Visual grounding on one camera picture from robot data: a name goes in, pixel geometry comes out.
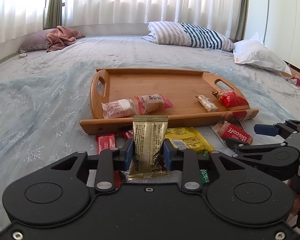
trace wooden tray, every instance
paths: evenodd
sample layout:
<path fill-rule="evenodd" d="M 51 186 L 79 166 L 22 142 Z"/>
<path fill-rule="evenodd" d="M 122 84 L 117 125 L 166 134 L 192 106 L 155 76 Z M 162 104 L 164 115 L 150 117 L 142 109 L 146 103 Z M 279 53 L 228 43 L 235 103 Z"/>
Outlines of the wooden tray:
<path fill-rule="evenodd" d="M 107 68 L 97 69 L 90 90 L 90 108 L 93 119 L 81 120 L 80 125 L 88 134 L 116 133 L 132 125 L 132 117 L 103 119 L 101 103 L 135 96 L 163 94 L 174 104 L 174 108 L 154 111 L 150 114 L 167 114 L 168 127 L 190 127 L 212 125 L 221 120 L 226 108 L 212 95 L 221 90 L 216 84 L 223 82 L 236 92 L 243 94 L 229 81 L 205 71 L 158 69 L 158 68 Z M 102 84 L 101 94 L 97 86 Z M 219 108 L 219 112 L 208 113 L 195 96 L 204 95 Z M 253 109 L 254 118 L 258 109 Z"/>

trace tray handle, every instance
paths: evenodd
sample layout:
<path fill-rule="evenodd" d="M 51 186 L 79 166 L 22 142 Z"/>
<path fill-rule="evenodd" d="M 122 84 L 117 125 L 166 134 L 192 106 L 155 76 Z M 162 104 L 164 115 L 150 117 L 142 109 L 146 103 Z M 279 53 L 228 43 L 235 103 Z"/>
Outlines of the tray handle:
<path fill-rule="evenodd" d="M 98 82 L 102 84 L 102 95 L 98 92 Z M 91 82 L 90 88 L 90 109 L 93 119 L 103 119 L 101 103 L 107 103 L 109 99 L 110 76 L 106 70 L 98 71 Z"/>
<path fill-rule="evenodd" d="M 222 77 L 212 73 L 203 73 L 202 77 L 210 86 L 212 86 L 217 91 L 221 90 L 221 88 L 217 86 L 217 83 L 221 81 L 222 83 L 226 84 L 229 88 L 231 88 L 238 96 L 245 98 L 241 91 L 237 89 L 237 87 L 234 84 L 232 84 L 229 80 L 223 79 Z"/>

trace sheer curtain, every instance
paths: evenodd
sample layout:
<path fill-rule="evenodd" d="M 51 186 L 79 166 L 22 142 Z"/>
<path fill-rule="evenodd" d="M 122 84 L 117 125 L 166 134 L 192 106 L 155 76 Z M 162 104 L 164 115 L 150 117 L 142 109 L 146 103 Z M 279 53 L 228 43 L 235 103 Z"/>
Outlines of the sheer curtain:
<path fill-rule="evenodd" d="M 236 33 L 241 0 L 63 0 L 65 26 L 173 21 Z"/>
<path fill-rule="evenodd" d="M 42 30 L 45 0 L 0 0 L 0 43 Z"/>

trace blue gripper pad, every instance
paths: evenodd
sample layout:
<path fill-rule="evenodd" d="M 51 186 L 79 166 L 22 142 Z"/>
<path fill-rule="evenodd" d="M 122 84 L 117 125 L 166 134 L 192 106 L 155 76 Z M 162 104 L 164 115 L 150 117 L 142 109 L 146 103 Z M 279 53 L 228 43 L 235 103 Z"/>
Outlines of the blue gripper pad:
<path fill-rule="evenodd" d="M 254 126 L 254 132 L 256 134 L 276 136 L 279 134 L 279 129 L 277 129 L 274 125 L 256 124 Z"/>
<path fill-rule="evenodd" d="M 134 140 L 131 140 L 131 142 L 127 148 L 126 159 L 124 160 L 125 171 L 129 170 L 129 168 L 130 168 L 132 155 L 133 155 L 133 145 L 134 145 Z"/>
<path fill-rule="evenodd" d="M 164 157 L 164 163 L 166 165 L 166 168 L 168 170 L 171 170 L 172 168 L 171 152 L 165 141 L 163 141 L 163 157 Z"/>

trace purple pillow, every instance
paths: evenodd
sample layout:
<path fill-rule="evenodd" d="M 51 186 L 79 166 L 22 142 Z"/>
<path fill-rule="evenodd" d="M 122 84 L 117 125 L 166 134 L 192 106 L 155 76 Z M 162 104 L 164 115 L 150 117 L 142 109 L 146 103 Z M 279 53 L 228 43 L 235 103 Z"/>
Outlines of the purple pillow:
<path fill-rule="evenodd" d="M 37 31 L 36 33 L 31 34 L 26 40 L 21 44 L 20 50 L 25 52 L 34 51 L 34 50 L 45 50 L 48 48 L 49 42 L 46 40 L 46 35 L 53 29 Z"/>

